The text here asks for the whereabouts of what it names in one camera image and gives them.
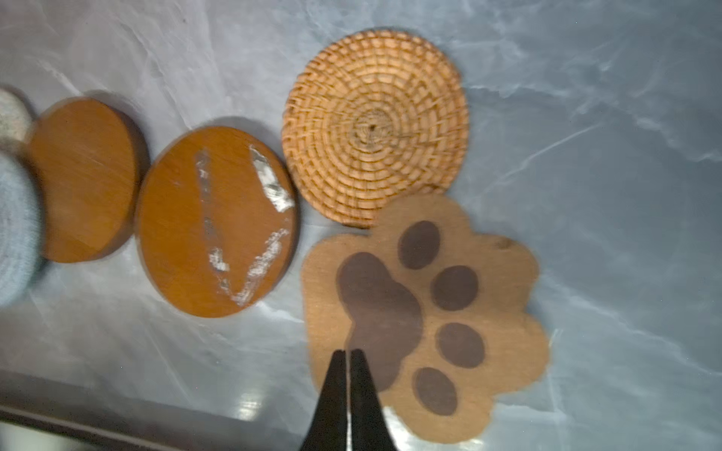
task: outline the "paw-shaped coaster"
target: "paw-shaped coaster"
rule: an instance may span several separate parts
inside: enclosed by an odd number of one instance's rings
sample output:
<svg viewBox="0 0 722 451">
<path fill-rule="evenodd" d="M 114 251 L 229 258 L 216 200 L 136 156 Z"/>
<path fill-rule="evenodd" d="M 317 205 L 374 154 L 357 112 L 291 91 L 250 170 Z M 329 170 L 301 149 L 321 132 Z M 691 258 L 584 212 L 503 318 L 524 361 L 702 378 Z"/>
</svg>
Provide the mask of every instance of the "paw-shaped coaster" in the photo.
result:
<svg viewBox="0 0 722 451">
<path fill-rule="evenodd" d="M 538 272 L 523 245 L 475 234 L 449 198 L 397 199 L 370 236 L 328 238 L 303 264 L 314 382 L 335 349 L 363 349 L 381 403 L 416 435 L 471 439 L 493 395 L 547 364 L 547 337 L 525 312 Z"/>
</svg>

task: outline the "wooden coaster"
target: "wooden coaster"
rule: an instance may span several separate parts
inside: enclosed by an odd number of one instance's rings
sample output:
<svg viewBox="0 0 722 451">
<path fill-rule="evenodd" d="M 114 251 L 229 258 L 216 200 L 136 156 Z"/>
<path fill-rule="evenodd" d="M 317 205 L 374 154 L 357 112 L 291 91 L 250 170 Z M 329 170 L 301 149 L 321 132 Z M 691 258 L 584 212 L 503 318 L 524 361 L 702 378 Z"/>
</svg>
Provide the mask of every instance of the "wooden coaster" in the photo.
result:
<svg viewBox="0 0 722 451">
<path fill-rule="evenodd" d="M 17 299 L 40 266 L 43 228 L 32 178 L 0 144 L 0 306 Z"/>
<path fill-rule="evenodd" d="M 125 115 L 89 98 L 62 102 L 40 118 L 25 156 L 43 194 L 46 258 L 94 260 L 130 237 L 147 150 Z"/>
<path fill-rule="evenodd" d="M 295 194 L 276 155 L 228 127 L 193 131 L 153 164 L 136 231 L 158 290 L 191 315 L 221 317 L 268 293 L 293 256 Z"/>
<path fill-rule="evenodd" d="M 6 152 L 18 152 L 32 125 L 30 112 L 15 94 L 0 88 L 0 144 Z"/>
<path fill-rule="evenodd" d="M 475 234 L 445 196 L 392 201 L 370 236 L 331 237 L 303 263 L 316 386 L 335 349 L 363 349 L 382 404 L 416 435 L 478 436 L 493 396 L 532 383 L 549 360 L 525 311 L 538 272 L 522 244 Z"/>
<path fill-rule="evenodd" d="M 371 227 L 400 193 L 442 193 L 469 138 L 461 79 L 434 45 L 366 31 L 330 45 L 298 77 L 282 132 L 289 171 L 323 215 Z"/>
</svg>

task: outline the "round wooden coaster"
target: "round wooden coaster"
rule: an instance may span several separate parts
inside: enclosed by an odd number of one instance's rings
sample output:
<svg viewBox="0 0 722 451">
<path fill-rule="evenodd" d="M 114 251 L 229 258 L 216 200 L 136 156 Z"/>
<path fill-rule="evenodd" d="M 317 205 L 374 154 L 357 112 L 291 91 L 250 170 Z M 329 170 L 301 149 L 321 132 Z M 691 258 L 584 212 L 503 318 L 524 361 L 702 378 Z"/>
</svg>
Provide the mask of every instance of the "round wooden coaster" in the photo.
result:
<svg viewBox="0 0 722 451">
<path fill-rule="evenodd" d="M 129 119 L 97 100 L 51 108 L 27 145 L 45 203 L 46 258 L 109 255 L 132 234 L 144 143 Z"/>
<path fill-rule="evenodd" d="M 431 43 L 367 31 L 316 56 L 286 104 L 283 150 L 303 197 L 355 227 L 401 193 L 446 191 L 464 160 L 469 111 L 458 72 Z"/>
<path fill-rule="evenodd" d="M 0 143 L 9 142 L 4 148 L 17 151 L 17 142 L 25 141 L 32 125 L 30 112 L 15 94 L 0 88 Z"/>
<path fill-rule="evenodd" d="M 40 199 L 27 170 L 0 144 L 0 306 L 18 298 L 40 266 Z"/>
<path fill-rule="evenodd" d="M 178 309 L 215 318 L 268 293 L 295 249 L 295 194 L 276 155 L 229 127 L 172 144 L 144 181 L 136 234 L 146 270 Z"/>
</svg>

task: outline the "orange-brown wooden disc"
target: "orange-brown wooden disc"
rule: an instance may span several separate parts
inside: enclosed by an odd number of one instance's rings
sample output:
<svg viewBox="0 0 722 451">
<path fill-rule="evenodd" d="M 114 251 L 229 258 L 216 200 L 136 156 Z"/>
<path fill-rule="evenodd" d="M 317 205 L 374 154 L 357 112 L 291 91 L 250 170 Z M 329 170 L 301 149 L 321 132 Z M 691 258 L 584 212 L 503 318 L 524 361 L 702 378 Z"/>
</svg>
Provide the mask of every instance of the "orange-brown wooden disc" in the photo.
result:
<svg viewBox="0 0 722 451">
<path fill-rule="evenodd" d="M 276 155 L 229 127 L 172 144 L 141 190 L 136 234 L 158 290 L 178 309 L 215 318 L 268 293 L 295 249 L 295 193 Z"/>
<path fill-rule="evenodd" d="M 46 258 L 94 260 L 130 237 L 145 152 L 129 119 L 97 100 L 72 99 L 40 118 L 25 156 L 43 194 Z"/>
</svg>

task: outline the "gray marble countertop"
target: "gray marble countertop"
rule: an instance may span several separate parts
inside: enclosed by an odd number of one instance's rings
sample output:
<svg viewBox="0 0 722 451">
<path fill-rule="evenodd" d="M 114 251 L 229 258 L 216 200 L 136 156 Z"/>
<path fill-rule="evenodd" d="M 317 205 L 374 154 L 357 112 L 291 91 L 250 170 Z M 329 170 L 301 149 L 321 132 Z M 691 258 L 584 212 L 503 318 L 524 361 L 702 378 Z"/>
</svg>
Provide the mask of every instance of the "gray marble countertop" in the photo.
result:
<svg viewBox="0 0 722 451">
<path fill-rule="evenodd" d="M 448 195 L 477 231 L 537 256 L 530 309 L 552 361 L 459 445 L 422 442 L 387 411 L 399 449 L 719 450 L 721 19 L 714 0 L 0 0 L 0 83 L 36 112 L 112 93 L 152 157 L 219 118 L 281 154 L 286 96 L 322 48 L 369 27 L 427 38 L 461 70 L 471 111 Z M 344 230 L 302 210 L 289 273 L 224 319 L 166 303 L 134 240 L 51 265 L 0 312 L 0 367 L 300 443 L 316 402 L 300 265 Z"/>
</svg>

